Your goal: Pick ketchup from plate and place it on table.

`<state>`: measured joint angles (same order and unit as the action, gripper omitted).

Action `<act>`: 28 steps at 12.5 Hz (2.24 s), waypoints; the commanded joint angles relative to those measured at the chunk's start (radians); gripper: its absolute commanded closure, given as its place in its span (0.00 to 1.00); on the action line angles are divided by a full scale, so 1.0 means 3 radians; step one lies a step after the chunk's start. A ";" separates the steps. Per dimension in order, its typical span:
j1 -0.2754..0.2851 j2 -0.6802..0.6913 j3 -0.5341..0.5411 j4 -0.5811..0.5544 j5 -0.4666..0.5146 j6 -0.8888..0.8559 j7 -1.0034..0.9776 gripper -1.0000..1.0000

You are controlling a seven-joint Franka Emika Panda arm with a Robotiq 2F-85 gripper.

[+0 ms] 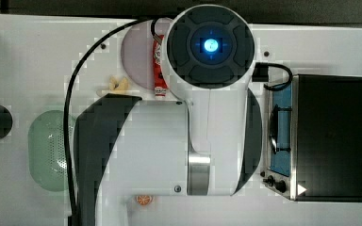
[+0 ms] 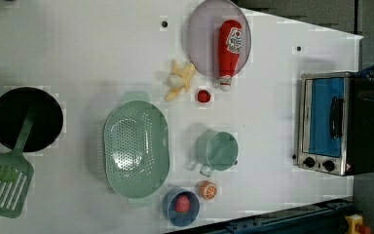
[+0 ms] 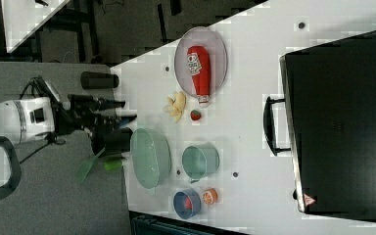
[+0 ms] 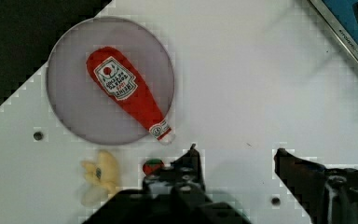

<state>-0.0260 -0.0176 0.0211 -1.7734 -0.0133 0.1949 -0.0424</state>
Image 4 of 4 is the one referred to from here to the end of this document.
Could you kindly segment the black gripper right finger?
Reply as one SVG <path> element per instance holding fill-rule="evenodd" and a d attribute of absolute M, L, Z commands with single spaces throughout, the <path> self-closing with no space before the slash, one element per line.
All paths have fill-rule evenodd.
<path fill-rule="evenodd" d="M 275 174 L 310 216 L 312 224 L 358 224 L 358 170 L 327 168 L 280 148 Z"/>

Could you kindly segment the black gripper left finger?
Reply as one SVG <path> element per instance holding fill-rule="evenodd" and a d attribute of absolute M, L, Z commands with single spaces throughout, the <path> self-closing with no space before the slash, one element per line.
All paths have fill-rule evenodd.
<path fill-rule="evenodd" d="M 200 153 L 192 146 L 169 166 L 125 189 L 82 224 L 251 224 L 228 203 L 207 196 Z"/>

